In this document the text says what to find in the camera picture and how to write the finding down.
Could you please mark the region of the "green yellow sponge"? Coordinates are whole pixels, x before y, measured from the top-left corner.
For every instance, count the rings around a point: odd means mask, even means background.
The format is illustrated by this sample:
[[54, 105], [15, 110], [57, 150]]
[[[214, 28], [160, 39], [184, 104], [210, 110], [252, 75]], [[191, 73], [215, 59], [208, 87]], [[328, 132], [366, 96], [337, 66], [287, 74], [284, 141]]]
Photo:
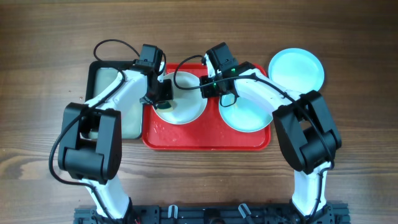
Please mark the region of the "green yellow sponge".
[[169, 112], [172, 111], [174, 109], [173, 105], [171, 104], [170, 101], [160, 101], [158, 102], [156, 105], [156, 111], [159, 111], [161, 113], [163, 112]]

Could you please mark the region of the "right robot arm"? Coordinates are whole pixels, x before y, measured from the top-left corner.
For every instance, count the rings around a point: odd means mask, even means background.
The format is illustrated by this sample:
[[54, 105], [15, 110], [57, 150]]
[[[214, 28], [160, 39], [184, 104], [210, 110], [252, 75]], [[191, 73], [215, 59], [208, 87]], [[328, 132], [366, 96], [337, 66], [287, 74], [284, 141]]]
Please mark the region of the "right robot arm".
[[326, 205], [326, 174], [335, 166], [341, 136], [322, 95], [283, 87], [249, 62], [239, 63], [222, 42], [207, 50], [202, 63], [208, 76], [201, 91], [232, 93], [249, 100], [272, 116], [281, 153], [295, 171], [292, 203], [307, 222]]

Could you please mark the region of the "light blue top plate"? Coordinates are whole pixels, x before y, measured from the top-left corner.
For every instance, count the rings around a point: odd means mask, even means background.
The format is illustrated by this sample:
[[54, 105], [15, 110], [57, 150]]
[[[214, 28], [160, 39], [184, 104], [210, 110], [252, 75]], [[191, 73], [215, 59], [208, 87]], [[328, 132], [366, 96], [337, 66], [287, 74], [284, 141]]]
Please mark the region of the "light blue top plate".
[[289, 48], [276, 53], [268, 66], [269, 78], [290, 90], [319, 91], [325, 81], [321, 61], [311, 52]]

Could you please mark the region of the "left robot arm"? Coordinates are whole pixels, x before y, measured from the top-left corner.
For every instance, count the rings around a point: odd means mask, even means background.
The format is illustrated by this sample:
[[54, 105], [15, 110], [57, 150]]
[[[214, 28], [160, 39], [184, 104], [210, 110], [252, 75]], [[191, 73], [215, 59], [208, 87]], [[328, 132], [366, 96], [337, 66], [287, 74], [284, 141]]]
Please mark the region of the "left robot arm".
[[144, 44], [138, 58], [118, 67], [105, 90], [83, 104], [70, 103], [62, 131], [49, 156], [49, 170], [63, 184], [84, 186], [96, 203], [85, 215], [88, 223], [140, 223], [131, 198], [117, 176], [122, 158], [122, 115], [134, 103], [156, 110], [172, 109], [172, 84], [162, 76], [166, 56]]

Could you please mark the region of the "light green plate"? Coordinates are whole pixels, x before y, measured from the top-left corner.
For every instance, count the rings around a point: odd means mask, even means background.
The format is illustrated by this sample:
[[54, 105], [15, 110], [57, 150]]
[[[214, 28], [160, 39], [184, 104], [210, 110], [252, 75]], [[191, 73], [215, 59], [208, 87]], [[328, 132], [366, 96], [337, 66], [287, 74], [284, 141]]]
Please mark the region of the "light green plate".
[[220, 99], [219, 112], [223, 121], [239, 132], [253, 133], [268, 126], [273, 118], [254, 102], [235, 98], [233, 94]]

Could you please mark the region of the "white front plate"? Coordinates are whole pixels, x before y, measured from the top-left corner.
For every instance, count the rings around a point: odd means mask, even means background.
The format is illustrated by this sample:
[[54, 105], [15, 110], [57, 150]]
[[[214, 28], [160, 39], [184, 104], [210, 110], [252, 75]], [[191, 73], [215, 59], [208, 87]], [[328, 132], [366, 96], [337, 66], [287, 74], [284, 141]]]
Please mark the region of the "white front plate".
[[172, 82], [173, 99], [169, 100], [171, 108], [155, 110], [158, 117], [170, 124], [187, 124], [196, 120], [204, 112], [207, 99], [202, 98], [201, 91], [181, 90], [174, 85], [173, 73], [164, 77], [164, 81]]

